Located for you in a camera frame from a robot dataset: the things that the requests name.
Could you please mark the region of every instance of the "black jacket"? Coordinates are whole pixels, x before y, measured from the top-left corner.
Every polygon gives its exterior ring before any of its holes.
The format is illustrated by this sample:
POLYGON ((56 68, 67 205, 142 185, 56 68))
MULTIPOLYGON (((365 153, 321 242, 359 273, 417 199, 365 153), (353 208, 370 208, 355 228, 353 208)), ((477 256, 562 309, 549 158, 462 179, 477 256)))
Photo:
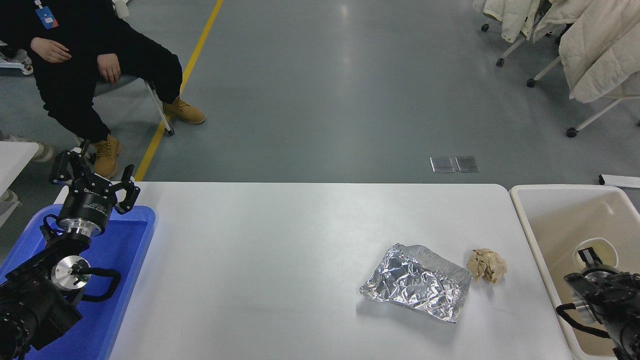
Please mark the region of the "black jacket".
POLYGON ((41 0, 59 26, 45 29, 33 0, 0 0, 0 40, 30 51, 35 37, 57 41, 75 54, 114 53, 117 35, 129 25, 115 15, 111 0, 41 0))

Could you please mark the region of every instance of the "lanyard badge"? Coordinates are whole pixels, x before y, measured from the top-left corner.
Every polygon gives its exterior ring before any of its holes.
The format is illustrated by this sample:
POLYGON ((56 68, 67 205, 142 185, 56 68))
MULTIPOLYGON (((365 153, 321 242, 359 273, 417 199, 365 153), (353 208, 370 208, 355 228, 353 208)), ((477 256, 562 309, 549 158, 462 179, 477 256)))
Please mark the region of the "lanyard badge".
POLYGON ((42 21, 42 25, 44 25, 44 28, 47 30, 57 28, 58 21, 53 16, 53 13, 49 9, 49 7, 42 6, 42 2, 40 2, 40 0, 34 0, 33 2, 36 5, 38 5, 38 8, 36 9, 36 14, 40 18, 40 21, 42 21))

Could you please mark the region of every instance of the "crumpled brown paper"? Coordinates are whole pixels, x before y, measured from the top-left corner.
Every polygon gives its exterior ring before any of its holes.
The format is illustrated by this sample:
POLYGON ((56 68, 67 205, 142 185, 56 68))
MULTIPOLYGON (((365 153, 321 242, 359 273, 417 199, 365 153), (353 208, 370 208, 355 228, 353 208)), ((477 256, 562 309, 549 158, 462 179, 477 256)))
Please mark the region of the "crumpled brown paper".
POLYGON ((482 277, 485 281, 495 284, 506 274, 507 262, 491 249, 477 249, 473 250, 469 257, 467 269, 476 281, 482 277))

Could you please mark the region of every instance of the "chair wheel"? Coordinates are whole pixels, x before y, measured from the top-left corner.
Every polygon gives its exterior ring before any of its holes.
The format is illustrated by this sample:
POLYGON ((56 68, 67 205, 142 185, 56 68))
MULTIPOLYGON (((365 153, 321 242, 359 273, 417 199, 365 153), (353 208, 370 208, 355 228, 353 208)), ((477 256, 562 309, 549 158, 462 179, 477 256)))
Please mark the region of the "chair wheel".
POLYGON ((570 127, 566 130, 567 137, 575 138, 578 135, 578 131, 574 127, 570 127))

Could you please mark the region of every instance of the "white plastic bin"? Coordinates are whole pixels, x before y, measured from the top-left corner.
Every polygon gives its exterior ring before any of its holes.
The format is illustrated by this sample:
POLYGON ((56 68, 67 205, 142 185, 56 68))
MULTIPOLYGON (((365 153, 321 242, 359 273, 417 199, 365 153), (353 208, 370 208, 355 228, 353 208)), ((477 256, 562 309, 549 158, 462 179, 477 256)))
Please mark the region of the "white plastic bin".
MULTIPOLYGON (((584 240, 605 238, 618 252, 618 270, 640 272, 640 215, 619 188, 520 185, 510 194, 554 307, 573 302, 563 277, 580 270, 572 256, 584 240)), ((577 312, 571 315, 582 321, 577 312)), ((574 358, 615 360, 611 340, 574 331, 560 317, 558 321, 574 358)), ((603 329, 597 323, 589 326, 603 329)))

